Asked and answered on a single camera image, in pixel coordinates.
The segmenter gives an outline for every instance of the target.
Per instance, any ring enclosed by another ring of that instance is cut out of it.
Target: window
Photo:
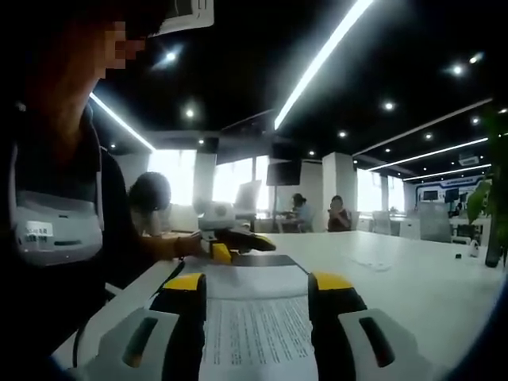
[[[360,212],[374,212],[381,210],[381,177],[379,173],[357,170],[358,194],[357,204]]]
[[[215,167],[213,201],[234,203],[240,184],[252,181],[252,158]]]
[[[166,176],[172,204],[192,205],[195,163],[195,150],[159,150],[150,155],[148,171]]]
[[[388,176],[388,209],[395,208],[398,212],[404,212],[406,203],[404,200],[404,182],[397,177]]]
[[[267,174],[268,174],[268,156],[256,157],[256,180],[261,180],[260,196],[257,199],[256,208],[258,210],[268,210],[268,187],[267,187]]]

